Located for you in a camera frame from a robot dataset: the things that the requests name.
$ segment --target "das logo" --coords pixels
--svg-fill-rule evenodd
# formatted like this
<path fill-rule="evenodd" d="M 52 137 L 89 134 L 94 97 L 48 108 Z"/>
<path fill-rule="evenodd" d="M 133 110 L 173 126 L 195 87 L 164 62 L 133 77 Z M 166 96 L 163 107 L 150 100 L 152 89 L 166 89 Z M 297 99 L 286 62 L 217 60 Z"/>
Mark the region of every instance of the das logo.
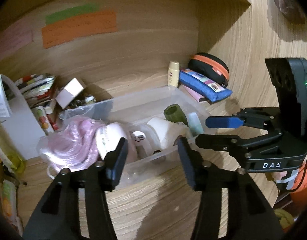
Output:
<path fill-rule="evenodd" d="M 270 166 L 269 166 L 269 163 L 264 163 L 263 164 L 263 168 L 279 168 L 281 166 L 281 163 L 277 163 L 277 164 L 274 164 L 274 163 L 271 163 Z"/>

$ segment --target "pink rope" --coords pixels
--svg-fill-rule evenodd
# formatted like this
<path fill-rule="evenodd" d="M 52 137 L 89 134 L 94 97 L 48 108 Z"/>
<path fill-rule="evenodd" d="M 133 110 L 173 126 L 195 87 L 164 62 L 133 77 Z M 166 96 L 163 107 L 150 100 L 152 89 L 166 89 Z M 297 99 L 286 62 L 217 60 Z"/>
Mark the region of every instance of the pink rope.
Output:
<path fill-rule="evenodd" d="M 43 137 L 38 149 L 58 173 L 62 168 L 79 171 L 88 168 L 99 157 L 95 133 L 105 126 L 101 120 L 74 116 L 65 130 Z"/>

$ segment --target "green cylindrical bottle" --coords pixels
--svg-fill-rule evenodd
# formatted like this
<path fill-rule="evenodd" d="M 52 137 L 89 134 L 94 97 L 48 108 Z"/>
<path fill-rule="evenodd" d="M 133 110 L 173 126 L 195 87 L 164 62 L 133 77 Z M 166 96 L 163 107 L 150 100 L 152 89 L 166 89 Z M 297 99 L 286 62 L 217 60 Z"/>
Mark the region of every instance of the green cylindrical bottle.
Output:
<path fill-rule="evenodd" d="M 186 115 L 180 108 L 180 105 L 174 104 L 168 106 L 163 112 L 166 120 L 170 122 L 183 122 L 186 126 L 188 126 L 188 121 Z"/>

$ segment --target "pink notebook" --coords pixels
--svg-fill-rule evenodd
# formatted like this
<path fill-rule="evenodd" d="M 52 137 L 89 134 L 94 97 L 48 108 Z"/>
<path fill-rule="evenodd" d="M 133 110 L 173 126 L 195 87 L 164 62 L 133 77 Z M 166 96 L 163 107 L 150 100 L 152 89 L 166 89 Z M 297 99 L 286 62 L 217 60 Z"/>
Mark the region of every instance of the pink notebook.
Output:
<path fill-rule="evenodd" d="M 204 102 L 207 101 L 205 97 L 203 97 L 201 94 L 198 94 L 196 91 L 193 91 L 191 88 L 186 87 L 183 85 L 183 87 L 188 91 L 190 95 L 193 96 L 194 99 L 196 99 L 198 102 Z"/>

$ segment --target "screw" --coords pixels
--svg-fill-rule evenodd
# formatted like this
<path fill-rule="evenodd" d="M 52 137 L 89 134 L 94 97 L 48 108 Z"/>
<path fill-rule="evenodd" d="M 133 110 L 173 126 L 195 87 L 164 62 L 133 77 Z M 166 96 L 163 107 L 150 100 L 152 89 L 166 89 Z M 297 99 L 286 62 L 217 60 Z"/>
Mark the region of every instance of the screw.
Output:
<path fill-rule="evenodd" d="M 104 166 L 104 162 L 103 161 L 96 161 L 95 162 L 95 166 L 97 167 L 97 168 L 100 168 L 100 167 L 102 167 L 102 166 Z"/>
<path fill-rule="evenodd" d="M 203 161 L 202 165 L 206 168 L 210 168 L 211 167 L 211 162 L 210 161 Z"/>
<path fill-rule="evenodd" d="M 244 168 L 238 168 L 237 169 L 237 172 L 240 174 L 240 175 L 245 175 L 246 174 L 246 170 Z"/>
<path fill-rule="evenodd" d="M 63 168 L 63 169 L 61 169 L 60 174 L 61 175 L 66 175 L 68 172 L 70 172 L 69 168 Z"/>

